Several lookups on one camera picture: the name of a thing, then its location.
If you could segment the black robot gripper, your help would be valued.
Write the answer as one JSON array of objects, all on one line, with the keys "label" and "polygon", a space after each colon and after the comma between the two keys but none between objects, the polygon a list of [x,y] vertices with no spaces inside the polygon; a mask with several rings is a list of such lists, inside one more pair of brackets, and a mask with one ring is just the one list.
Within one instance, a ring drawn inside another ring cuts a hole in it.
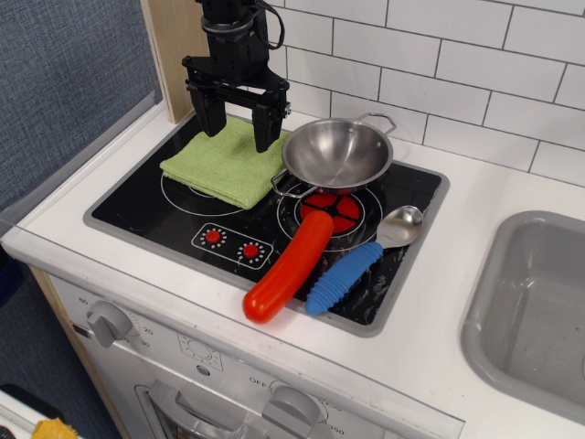
[{"label": "black robot gripper", "polygon": [[239,36],[210,33],[209,55],[186,56],[186,86],[202,131],[209,137],[226,126],[225,104],[252,109],[258,153],[280,137],[282,120],[290,113],[289,84],[270,70],[269,49],[254,31]]}]

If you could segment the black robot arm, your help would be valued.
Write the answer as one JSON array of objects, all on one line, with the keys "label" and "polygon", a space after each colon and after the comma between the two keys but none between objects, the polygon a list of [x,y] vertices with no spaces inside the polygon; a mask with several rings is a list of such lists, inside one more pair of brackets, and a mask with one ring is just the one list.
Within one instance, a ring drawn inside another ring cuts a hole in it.
[{"label": "black robot arm", "polygon": [[210,137],[227,124],[226,103],[251,110],[256,150],[268,150],[290,113],[290,85],[269,67],[285,30],[279,22],[276,44],[269,41],[266,14],[276,10],[264,1],[203,1],[201,27],[209,55],[186,56],[186,89],[202,130]]}]

